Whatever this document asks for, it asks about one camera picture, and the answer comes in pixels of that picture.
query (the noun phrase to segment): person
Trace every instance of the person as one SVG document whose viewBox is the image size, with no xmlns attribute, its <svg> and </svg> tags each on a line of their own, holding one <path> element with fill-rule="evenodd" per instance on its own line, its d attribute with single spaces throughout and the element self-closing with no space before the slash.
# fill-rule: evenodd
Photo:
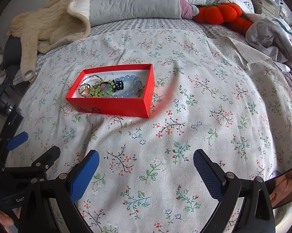
<svg viewBox="0 0 292 233">
<path fill-rule="evenodd" d="M 17 217 L 18 218 L 20 218 L 20 212 L 21 212 L 21 207 L 17 209 Z M 8 215 L 6 215 L 2 211 L 0 211 L 0 223 L 1 223 L 1 225 L 3 225 L 3 227 L 7 231 L 7 233 L 12 233 L 11 230 L 9 229 L 9 226 L 13 226 L 14 222 Z"/>
<path fill-rule="evenodd" d="M 273 208 L 280 204 L 282 200 L 292 193 L 292 170 L 275 179 L 275 188 L 270 194 L 271 205 Z"/>
</svg>

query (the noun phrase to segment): open box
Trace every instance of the open box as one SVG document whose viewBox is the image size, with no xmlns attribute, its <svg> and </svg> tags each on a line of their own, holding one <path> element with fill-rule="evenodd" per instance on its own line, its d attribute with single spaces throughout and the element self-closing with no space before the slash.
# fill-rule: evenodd
<svg viewBox="0 0 292 233">
<path fill-rule="evenodd" d="M 120 78 L 123 74 L 134 74 L 139 76 L 141 81 L 145 81 L 143 84 L 145 88 L 140 97 L 134 96 L 134 98 L 82 97 L 78 92 L 79 86 L 80 84 L 91 81 L 90 79 L 87 81 L 87 77 L 93 74 L 97 74 L 104 81 L 109 80 L 111 77 Z M 85 69 L 81 72 L 69 90 L 66 100 L 78 112 L 128 117 L 149 117 L 154 86 L 155 80 L 152 64 L 97 67 Z"/>
</svg>

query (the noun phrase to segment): black bead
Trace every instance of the black bead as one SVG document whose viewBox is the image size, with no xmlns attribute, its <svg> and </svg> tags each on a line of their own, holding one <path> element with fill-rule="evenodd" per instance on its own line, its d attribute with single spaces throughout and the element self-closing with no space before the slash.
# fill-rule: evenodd
<svg viewBox="0 0 292 233">
<path fill-rule="evenodd" d="M 115 84 L 116 90 L 123 90 L 123 81 L 122 80 L 112 80 Z"/>
</svg>

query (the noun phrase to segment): bed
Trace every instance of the bed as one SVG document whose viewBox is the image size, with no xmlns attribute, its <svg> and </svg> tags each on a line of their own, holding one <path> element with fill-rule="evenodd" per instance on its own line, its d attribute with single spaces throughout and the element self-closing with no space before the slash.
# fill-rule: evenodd
<svg viewBox="0 0 292 233">
<path fill-rule="evenodd" d="M 82 114 L 65 100 L 83 69 L 131 63 L 154 66 L 150 118 Z M 217 201 L 193 165 L 199 148 L 239 178 L 267 180 L 292 167 L 292 78 L 224 26 L 159 18 L 108 23 L 40 55 L 36 67 L 19 106 L 18 131 L 29 140 L 7 164 L 28 166 L 56 145 L 61 156 L 47 172 L 53 179 L 97 150 L 100 165 L 77 203 L 93 232 L 200 232 Z M 280 224 L 292 203 L 274 214 Z"/>
</svg>

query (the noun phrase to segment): stack of books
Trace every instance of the stack of books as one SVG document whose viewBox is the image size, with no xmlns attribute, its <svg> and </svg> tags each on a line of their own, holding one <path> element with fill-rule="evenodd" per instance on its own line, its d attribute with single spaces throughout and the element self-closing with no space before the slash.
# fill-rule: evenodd
<svg viewBox="0 0 292 233">
<path fill-rule="evenodd" d="M 268 16 L 275 16 L 275 11 L 278 5 L 275 0 L 251 0 L 254 5 L 256 14 L 265 14 Z"/>
</svg>

